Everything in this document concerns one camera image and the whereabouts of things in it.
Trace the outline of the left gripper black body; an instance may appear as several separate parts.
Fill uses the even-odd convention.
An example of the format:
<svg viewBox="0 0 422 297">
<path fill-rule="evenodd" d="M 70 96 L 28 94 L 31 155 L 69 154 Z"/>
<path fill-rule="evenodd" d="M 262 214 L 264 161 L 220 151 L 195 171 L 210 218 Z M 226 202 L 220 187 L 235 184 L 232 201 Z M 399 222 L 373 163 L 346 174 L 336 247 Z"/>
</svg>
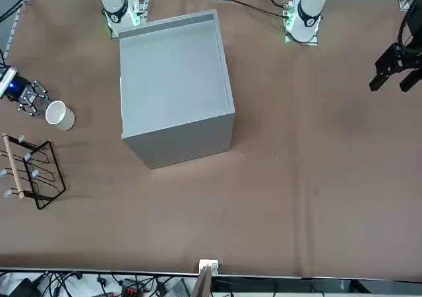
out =
<svg viewBox="0 0 422 297">
<path fill-rule="evenodd" d="M 406 61 L 414 61 L 421 55 L 421 3 L 415 3 L 406 13 L 405 26 L 411 34 L 411 42 L 404 46 Z"/>
</svg>

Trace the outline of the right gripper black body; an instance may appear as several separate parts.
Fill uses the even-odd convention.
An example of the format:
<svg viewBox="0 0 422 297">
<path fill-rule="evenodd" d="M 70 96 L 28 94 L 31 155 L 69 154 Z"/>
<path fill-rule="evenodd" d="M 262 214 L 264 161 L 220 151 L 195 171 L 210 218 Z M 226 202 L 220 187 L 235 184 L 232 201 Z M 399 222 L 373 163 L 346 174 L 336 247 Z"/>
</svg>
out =
<svg viewBox="0 0 422 297">
<path fill-rule="evenodd" d="M 1 98 L 8 98 L 11 102 L 18 102 L 20 95 L 28 86 L 28 80 L 20 75 L 3 77 L 1 79 Z"/>
</svg>

